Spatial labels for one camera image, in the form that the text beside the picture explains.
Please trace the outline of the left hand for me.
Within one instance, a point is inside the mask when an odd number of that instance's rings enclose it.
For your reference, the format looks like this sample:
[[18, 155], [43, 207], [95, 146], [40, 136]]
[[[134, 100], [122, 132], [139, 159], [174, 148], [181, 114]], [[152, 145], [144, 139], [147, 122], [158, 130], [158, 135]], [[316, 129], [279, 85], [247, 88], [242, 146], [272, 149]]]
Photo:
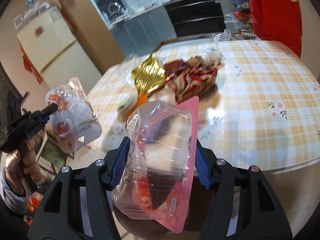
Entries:
[[11, 189], [18, 195], [24, 195], [24, 186], [21, 181], [21, 176], [17, 172], [19, 163], [23, 164], [21, 173], [31, 176], [33, 182], [41, 185], [45, 181], [44, 175], [40, 171], [40, 166], [36, 162], [35, 150], [42, 139], [42, 133], [37, 133], [31, 139], [24, 141], [19, 146], [19, 149], [12, 154], [14, 162], [5, 168], [5, 176], [7, 183]]

